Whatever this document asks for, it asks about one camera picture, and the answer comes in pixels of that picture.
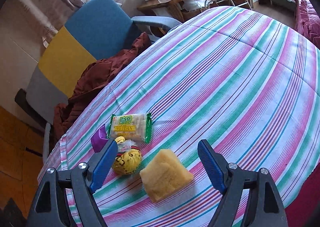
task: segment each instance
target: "blue gripper pad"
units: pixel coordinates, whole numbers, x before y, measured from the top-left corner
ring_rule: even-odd
[[[105,151],[104,155],[97,164],[95,170],[92,172],[92,182],[89,187],[92,193],[95,193],[96,190],[102,187],[103,182],[106,179],[113,162],[115,161],[117,153],[117,142],[112,141],[111,145]]]
[[[203,140],[198,143],[198,155],[212,183],[212,186],[221,194],[225,194],[227,187],[224,184],[223,172],[218,166],[217,162],[214,160]]]

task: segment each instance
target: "brown garment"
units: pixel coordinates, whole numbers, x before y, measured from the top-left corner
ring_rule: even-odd
[[[54,142],[67,132],[84,109],[130,62],[151,45],[149,36],[142,33],[132,44],[131,50],[121,50],[115,56],[91,63],[82,73],[68,105],[58,104],[54,109]]]

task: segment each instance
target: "pink bedding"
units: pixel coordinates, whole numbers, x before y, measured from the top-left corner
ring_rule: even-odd
[[[320,18],[309,0],[296,0],[295,30],[320,48]]]

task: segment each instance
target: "orange wooden floor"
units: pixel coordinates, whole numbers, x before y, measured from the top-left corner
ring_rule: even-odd
[[[37,190],[37,176],[42,157],[43,137],[0,107],[0,208],[12,198],[27,218]]]

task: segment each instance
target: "rice cracker package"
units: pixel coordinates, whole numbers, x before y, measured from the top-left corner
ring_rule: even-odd
[[[123,116],[112,114],[107,134],[111,139],[121,136],[148,144],[151,138],[151,126],[151,113]]]

